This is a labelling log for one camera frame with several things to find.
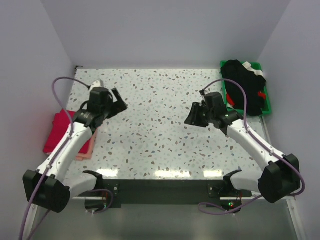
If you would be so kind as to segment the magenta red t shirt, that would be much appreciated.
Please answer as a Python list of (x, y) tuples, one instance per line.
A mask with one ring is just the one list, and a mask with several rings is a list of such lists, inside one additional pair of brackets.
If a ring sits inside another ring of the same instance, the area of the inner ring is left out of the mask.
[(59, 113), (55, 114), (52, 122), (51, 132), (43, 148), (43, 152), (45, 154), (50, 154), (53, 152), (65, 135), (69, 124), (70, 120), (63, 109)]

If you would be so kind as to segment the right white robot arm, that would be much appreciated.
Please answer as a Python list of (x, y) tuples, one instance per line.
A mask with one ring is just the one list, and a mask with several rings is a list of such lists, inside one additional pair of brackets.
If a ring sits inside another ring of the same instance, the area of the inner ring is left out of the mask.
[(260, 173), (235, 170), (224, 176), (223, 192), (230, 197), (239, 191), (257, 192), (275, 203), (302, 188), (300, 164), (293, 155), (272, 147), (247, 124), (245, 117), (228, 110), (219, 92), (200, 91), (201, 102), (193, 102), (185, 124), (206, 128), (212, 124), (225, 136), (236, 141), (255, 160)]

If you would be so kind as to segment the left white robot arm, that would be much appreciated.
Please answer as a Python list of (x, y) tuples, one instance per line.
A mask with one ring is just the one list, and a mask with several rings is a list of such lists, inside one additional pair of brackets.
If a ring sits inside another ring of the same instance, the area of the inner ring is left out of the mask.
[(66, 181), (65, 177), (83, 145), (103, 122), (127, 108), (116, 88), (94, 87), (51, 155), (35, 171), (27, 170), (23, 175), (28, 203), (60, 213), (73, 197), (85, 192), (99, 196), (104, 190), (100, 173), (85, 170), (78, 179)]

